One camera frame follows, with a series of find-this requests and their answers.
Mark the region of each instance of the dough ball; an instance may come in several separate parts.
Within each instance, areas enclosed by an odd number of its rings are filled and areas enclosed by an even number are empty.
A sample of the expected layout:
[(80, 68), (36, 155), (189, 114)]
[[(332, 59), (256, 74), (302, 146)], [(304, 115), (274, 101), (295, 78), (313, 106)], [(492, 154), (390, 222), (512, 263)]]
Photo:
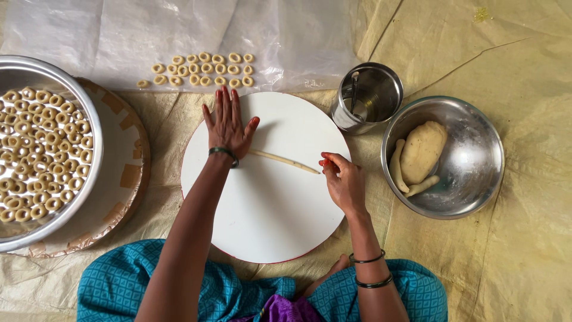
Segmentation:
[(428, 121), (409, 133), (400, 162), (406, 185), (418, 184), (425, 179), (439, 160), (446, 141), (447, 131), (433, 121)]

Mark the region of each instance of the foot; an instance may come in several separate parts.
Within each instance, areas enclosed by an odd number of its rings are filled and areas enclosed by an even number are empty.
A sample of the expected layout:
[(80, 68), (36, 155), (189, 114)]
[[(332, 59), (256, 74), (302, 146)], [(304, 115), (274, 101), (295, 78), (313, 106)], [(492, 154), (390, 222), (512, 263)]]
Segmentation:
[(322, 284), (328, 277), (334, 275), (335, 273), (341, 271), (342, 269), (346, 269), (349, 267), (349, 258), (346, 254), (342, 254), (340, 259), (329, 269), (329, 272), (326, 273), (324, 276), (318, 278), (314, 283), (312, 283), (308, 288), (304, 291), (303, 297), (310, 296), (316, 288)]

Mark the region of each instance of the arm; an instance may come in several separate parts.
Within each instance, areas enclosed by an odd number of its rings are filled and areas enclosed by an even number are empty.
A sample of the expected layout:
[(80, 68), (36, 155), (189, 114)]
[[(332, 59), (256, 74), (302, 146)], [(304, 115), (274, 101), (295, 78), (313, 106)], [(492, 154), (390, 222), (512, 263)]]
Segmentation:
[[(322, 153), (328, 191), (333, 201), (348, 219), (352, 236), (353, 256), (366, 261), (381, 255), (378, 239), (370, 214), (366, 209), (366, 183), (361, 167), (339, 154)], [(385, 259), (366, 264), (356, 264), (357, 280), (377, 283), (386, 280), (390, 271)], [(357, 298), (362, 321), (409, 321), (403, 302), (391, 283), (381, 288), (357, 288)]]
[[(213, 122), (206, 105), (202, 106), (209, 130), (209, 148), (224, 147), (237, 158), (243, 158), (260, 120), (254, 117), (243, 130), (238, 94), (233, 90), (230, 101), (226, 87), (216, 91), (215, 109), (216, 122)], [(171, 227), (136, 322), (197, 320), (198, 295), (215, 210), (232, 162), (226, 153), (209, 156)]]

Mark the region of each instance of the woman's left hand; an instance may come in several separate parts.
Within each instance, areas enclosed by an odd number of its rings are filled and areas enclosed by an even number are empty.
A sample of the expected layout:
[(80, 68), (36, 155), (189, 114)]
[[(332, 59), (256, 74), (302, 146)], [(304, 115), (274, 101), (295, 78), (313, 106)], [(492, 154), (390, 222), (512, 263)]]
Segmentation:
[(242, 159), (250, 149), (252, 137), (260, 119), (253, 117), (246, 128), (243, 128), (239, 95), (234, 89), (231, 94), (232, 101), (226, 86), (216, 91), (214, 101), (216, 121), (210, 117), (209, 109), (205, 104), (202, 105), (202, 113), (205, 116), (206, 127), (209, 129), (209, 148), (226, 148), (231, 150), (237, 158)]

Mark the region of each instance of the hand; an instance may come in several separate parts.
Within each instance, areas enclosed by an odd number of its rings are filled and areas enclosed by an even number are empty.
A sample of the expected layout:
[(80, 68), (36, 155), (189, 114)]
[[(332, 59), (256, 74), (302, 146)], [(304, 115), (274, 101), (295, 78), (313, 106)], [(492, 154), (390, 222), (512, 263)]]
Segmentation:
[(216, 122), (210, 117), (209, 109), (202, 105), (202, 114), (205, 116), (206, 127), (209, 129), (209, 148), (221, 147), (231, 150), (237, 158), (242, 159), (247, 154), (252, 143), (252, 136), (260, 119), (253, 117), (243, 128), (240, 114), (239, 95), (233, 89), (232, 101), (226, 86), (216, 91), (214, 110)]
[(336, 153), (322, 152), (319, 164), (324, 167), (332, 200), (346, 215), (363, 214), (366, 209), (366, 179), (362, 168)]

